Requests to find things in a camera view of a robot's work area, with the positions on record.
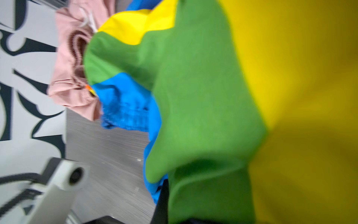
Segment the pink shorts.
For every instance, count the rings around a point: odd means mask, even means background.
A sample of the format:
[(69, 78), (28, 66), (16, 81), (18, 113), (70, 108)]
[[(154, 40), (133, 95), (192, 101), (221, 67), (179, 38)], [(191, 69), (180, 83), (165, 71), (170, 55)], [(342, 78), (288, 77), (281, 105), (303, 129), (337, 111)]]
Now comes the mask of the pink shorts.
[(101, 117), (102, 109), (99, 99), (89, 90), (84, 73), (84, 52), (115, 9), (115, 1), (69, 1), (67, 7), (56, 11), (59, 46), (47, 95), (57, 105), (91, 121)]

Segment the multicolour shorts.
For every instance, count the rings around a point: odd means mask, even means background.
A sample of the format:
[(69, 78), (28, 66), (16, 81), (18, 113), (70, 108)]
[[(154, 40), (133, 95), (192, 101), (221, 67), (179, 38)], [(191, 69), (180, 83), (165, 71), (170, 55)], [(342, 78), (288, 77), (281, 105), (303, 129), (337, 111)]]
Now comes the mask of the multicolour shorts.
[(162, 1), (84, 70), (106, 126), (148, 133), (169, 224), (357, 223), (357, 1)]

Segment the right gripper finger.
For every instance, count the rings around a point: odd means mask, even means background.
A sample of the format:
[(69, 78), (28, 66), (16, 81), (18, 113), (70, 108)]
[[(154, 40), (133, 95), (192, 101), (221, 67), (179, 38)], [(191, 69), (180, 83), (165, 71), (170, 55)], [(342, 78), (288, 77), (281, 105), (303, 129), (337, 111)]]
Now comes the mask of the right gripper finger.
[(168, 224), (169, 183), (166, 179), (162, 185), (158, 203), (150, 224)]

